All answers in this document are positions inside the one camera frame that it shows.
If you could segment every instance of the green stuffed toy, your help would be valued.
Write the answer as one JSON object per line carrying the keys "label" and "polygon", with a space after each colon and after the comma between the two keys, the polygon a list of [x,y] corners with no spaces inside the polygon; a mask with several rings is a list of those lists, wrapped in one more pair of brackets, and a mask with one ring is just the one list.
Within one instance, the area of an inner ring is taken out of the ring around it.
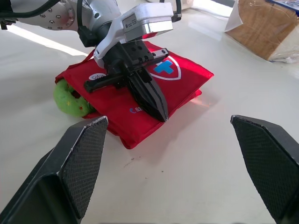
{"label": "green stuffed toy", "polygon": [[54,100],[58,108],[74,117],[84,117],[94,111],[94,108],[83,98],[73,96],[75,90],[66,82],[60,80],[54,89]]}

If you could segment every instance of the first aid kit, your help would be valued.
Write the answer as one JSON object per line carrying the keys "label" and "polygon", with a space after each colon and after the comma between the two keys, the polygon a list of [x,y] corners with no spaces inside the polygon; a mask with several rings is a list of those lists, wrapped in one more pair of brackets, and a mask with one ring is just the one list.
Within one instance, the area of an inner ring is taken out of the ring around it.
{"label": "first aid kit", "polygon": [[[150,51],[161,49],[149,42],[145,44]],[[106,115],[109,120],[108,130],[119,136],[126,148],[132,149],[164,123],[143,111],[126,87],[116,89],[111,85],[88,93],[84,89],[86,80],[95,80],[107,75],[106,70],[98,67],[91,59],[92,55],[93,53],[90,53],[81,63],[69,66],[56,77],[56,83],[64,79],[96,110],[84,118]],[[179,107],[199,96],[199,88],[213,76],[213,73],[202,66],[171,52],[163,62],[151,65],[147,69],[166,98],[170,117]]]}

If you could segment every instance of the mesh texture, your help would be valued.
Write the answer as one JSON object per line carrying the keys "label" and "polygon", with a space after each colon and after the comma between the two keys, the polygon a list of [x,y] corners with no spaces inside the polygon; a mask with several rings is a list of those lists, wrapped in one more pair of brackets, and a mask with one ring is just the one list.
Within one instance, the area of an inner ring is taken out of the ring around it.
{"label": "mesh texture", "polygon": [[107,120],[87,127],[63,170],[63,182],[78,218],[83,218],[98,177]]}
{"label": "mesh texture", "polygon": [[261,127],[233,122],[247,171],[274,219],[286,212],[299,185],[298,166]]}

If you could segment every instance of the blue cross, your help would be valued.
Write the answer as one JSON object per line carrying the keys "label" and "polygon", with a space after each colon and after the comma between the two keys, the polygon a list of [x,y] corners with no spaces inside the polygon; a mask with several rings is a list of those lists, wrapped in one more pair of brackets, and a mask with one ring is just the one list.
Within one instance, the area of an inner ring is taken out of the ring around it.
{"label": "blue cross", "polygon": [[157,67],[154,68],[154,71],[156,73],[161,73],[162,71],[167,72],[168,74],[173,73],[173,69],[170,67],[172,65],[172,62],[167,60],[163,63],[161,63],[160,65],[158,65]]}

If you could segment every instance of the white table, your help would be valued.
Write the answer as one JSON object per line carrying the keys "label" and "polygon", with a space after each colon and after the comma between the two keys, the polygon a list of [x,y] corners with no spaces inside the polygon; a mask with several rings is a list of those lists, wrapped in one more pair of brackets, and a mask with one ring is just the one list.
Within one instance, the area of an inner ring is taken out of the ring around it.
{"label": "white table", "polygon": [[[137,2],[120,3],[124,11]],[[126,150],[117,137],[107,134],[83,224],[274,223],[246,171],[230,116],[280,124],[299,140],[298,65],[273,64],[253,55],[223,34],[225,25],[190,10],[174,31],[152,40],[201,64],[215,77],[201,88],[202,96],[179,109],[134,150]],[[90,51],[76,33],[19,26]],[[6,31],[0,36],[3,210],[38,160],[80,120],[57,109],[52,91],[54,77],[84,57]]]}

